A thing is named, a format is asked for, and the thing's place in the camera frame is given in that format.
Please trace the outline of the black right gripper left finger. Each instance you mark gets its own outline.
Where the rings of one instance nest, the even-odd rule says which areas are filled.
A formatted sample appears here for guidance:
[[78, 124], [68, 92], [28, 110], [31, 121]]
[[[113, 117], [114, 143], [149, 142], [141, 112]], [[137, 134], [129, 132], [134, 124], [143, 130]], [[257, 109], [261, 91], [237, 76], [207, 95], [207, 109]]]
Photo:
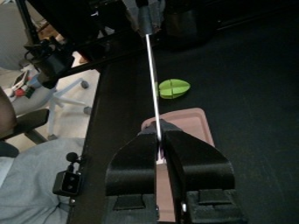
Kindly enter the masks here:
[[106, 176], [106, 196], [114, 210], [146, 208], [146, 199], [155, 199], [155, 161], [159, 141], [157, 131], [145, 129], [118, 150]]

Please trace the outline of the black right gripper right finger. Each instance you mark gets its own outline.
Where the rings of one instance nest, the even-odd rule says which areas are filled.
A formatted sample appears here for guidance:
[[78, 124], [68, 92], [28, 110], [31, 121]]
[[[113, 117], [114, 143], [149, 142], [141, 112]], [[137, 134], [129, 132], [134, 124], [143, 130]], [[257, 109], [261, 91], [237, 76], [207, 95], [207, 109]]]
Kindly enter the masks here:
[[162, 121], [162, 131], [173, 189], [179, 193], [234, 189], [233, 165], [221, 151], [167, 121]]

